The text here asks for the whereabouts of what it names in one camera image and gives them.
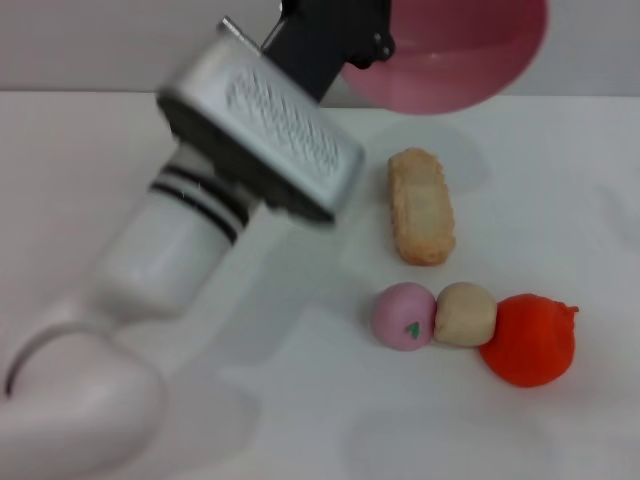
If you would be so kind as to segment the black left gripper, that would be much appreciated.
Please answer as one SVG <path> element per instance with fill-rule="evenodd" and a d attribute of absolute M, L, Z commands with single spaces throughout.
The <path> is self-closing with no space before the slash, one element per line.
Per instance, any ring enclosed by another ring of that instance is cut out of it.
<path fill-rule="evenodd" d="M 262 53 L 315 101 L 346 64 L 368 69 L 395 52 L 390 0 L 292 0 Z"/>

